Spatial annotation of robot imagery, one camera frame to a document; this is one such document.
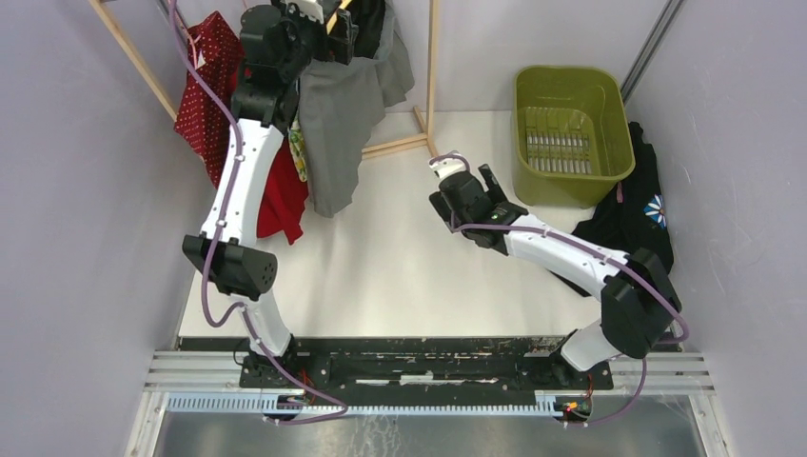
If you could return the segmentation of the grey pleated skirt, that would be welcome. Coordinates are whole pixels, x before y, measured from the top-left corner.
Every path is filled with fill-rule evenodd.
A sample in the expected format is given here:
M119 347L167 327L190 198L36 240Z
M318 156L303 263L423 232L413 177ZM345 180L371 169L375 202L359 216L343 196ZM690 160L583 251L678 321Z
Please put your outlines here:
M360 32L350 63L315 60L300 78L309 198L327 218L352 203L372 130L415 85L393 3L355 1L351 8Z

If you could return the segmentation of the wooden clothes rack frame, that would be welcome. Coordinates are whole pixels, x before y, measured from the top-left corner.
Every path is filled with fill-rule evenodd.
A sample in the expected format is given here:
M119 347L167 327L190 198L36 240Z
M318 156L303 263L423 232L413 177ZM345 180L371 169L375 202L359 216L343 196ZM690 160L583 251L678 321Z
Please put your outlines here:
M169 94L166 86L151 69L147 60L128 36L124 26L115 17L110 2L91 1L89 4L136 68L169 119L175 120L178 99ZM399 23L403 26L404 42L415 53L413 73L416 76L416 83L406 105L409 107L411 118L418 128L418 132L367 146L363 149L363 158L373 159L417 148L425 148L434 157L437 155L434 114L441 3L439 1L396 1L394 6L399 14Z

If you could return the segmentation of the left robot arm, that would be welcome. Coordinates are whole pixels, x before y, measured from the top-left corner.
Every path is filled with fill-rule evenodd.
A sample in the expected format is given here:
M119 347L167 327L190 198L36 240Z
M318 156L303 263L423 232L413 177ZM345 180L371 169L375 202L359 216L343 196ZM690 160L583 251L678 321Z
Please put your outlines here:
M358 31L346 1L273 1L241 16L245 58L229 103L215 94L188 58L189 74L229 123L226 157L210 212L183 241L202 276L207 323L219 328L239 313L264 376L277 387L298 378L295 339L272 288L275 255L257 249L258 210L265 183L299 107L299 79L314 60L350 63Z

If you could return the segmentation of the yellow hanger with metal hook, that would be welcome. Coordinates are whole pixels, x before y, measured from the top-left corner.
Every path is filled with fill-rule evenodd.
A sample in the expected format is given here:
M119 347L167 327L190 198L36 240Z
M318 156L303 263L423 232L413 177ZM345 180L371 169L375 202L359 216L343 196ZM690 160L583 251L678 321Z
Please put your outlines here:
M334 12L328 18L328 21L325 23L326 33L330 34L337 25L339 20L339 14L346 12L346 9L352 3L352 0L341 0L338 7L334 10Z

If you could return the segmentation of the aluminium corner profile left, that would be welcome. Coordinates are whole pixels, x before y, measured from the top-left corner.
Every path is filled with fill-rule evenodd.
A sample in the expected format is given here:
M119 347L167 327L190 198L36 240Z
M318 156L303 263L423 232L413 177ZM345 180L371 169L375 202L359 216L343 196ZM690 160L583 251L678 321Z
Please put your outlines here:
M175 1L171 0L157 0L156 4L166 18L172 39L182 50L182 53L187 54L187 51L191 49L191 39L187 35L186 23L180 8Z

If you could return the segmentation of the black garment with flower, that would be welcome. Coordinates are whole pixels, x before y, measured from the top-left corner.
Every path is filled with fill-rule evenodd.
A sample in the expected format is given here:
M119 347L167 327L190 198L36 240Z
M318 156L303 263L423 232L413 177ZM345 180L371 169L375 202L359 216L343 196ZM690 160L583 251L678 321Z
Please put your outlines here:
M597 204L593 215L575 226L571 235L585 242L633 253L648 249L669 272L675 257L667 228L659 179L658 157L644 140L637 122L628 124L635 157L633 171Z

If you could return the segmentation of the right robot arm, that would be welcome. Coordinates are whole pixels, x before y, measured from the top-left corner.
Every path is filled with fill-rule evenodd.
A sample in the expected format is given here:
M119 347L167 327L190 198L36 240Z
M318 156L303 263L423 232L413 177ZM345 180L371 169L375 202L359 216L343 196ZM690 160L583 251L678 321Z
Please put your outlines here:
M549 364L562 388L582 382L595 365L627 356L640 360L680 320L681 302L660 258L646 248L632 253L602 247L545 223L508 200L487 165L477 175L464 157L432 158L438 188L429 201L453 233L479 248L537 264L600 303L600 317L569 334Z

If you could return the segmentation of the aluminium corner profile right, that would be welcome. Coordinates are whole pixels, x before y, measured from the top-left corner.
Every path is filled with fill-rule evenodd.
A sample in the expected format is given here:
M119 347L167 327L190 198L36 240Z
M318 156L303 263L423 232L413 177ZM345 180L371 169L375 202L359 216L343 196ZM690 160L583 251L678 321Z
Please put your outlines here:
M664 3L657 20L645 38L639 53L620 86L624 104L628 103L642 76L650 67L660 45L685 4L685 0L667 0Z

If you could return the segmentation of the plain red skirt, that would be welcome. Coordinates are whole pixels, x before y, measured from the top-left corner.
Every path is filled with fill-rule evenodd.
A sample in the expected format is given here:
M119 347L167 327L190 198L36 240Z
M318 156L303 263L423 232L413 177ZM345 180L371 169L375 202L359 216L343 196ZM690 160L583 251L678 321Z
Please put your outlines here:
M301 227L308 197L307 183L301 181L287 140L272 162L259 206L256 234L259 239L282 233L293 245L304 232Z

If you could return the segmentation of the aluminium corner profile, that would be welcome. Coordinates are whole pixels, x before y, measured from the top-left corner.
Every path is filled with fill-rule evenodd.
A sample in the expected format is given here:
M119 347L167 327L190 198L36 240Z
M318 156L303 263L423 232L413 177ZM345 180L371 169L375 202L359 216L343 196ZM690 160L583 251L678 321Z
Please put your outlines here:
M667 0L664 3L657 20L645 38L639 53L620 86L624 104L628 103L642 76L650 67L660 45L685 4L685 0Z
M187 54L187 51L191 49L191 39L187 35L186 23L180 8L175 1L171 0L157 0L156 4L166 18L172 39L182 50L182 53Z

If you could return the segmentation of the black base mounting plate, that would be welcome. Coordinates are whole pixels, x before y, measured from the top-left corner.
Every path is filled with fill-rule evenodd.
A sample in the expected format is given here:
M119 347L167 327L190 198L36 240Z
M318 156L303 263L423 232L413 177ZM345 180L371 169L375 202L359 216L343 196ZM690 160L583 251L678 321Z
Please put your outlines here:
M246 338L183 337L183 352L214 352L239 370L250 393L276 391L273 411L294 413L403 409L460 411L537 407L557 392L553 413L576 395L616 389L616 365L576 372L562 360L557 336L504 338L301 338L279 359L281 374Z

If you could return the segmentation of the yellow lemon print garment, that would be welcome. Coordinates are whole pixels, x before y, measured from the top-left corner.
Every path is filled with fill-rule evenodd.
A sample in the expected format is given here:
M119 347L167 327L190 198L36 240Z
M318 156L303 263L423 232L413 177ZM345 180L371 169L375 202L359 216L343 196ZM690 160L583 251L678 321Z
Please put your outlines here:
M302 128L297 121L295 121L289 129L288 143L298 178L301 182L306 182L305 138L302 133Z

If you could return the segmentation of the green plastic laundry basket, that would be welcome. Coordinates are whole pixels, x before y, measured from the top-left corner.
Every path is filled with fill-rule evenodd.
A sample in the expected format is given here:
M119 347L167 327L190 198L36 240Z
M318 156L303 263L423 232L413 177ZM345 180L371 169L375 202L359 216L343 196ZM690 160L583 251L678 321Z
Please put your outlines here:
M590 67L514 77L512 182L527 206L589 209L635 168L619 82Z

